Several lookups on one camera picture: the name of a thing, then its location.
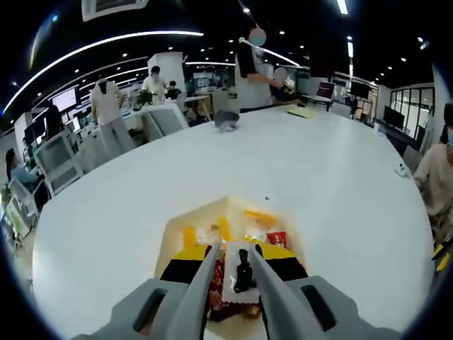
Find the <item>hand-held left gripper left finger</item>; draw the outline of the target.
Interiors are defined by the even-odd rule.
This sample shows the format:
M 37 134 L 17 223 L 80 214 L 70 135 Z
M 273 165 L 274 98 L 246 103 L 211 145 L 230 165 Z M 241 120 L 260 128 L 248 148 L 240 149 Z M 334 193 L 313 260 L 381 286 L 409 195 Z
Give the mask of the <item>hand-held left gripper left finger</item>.
M 202 339 L 213 270 L 212 247 L 180 251 L 112 308 L 106 339 Z

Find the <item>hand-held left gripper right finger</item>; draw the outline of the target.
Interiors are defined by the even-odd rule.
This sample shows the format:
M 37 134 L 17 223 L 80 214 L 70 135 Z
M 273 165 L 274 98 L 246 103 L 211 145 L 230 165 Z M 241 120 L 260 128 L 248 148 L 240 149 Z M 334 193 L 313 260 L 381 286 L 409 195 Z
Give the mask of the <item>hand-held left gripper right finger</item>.
M 256 247 L 256 283 L 269 339 L 356 339 L 357 305 L 292 251 Z

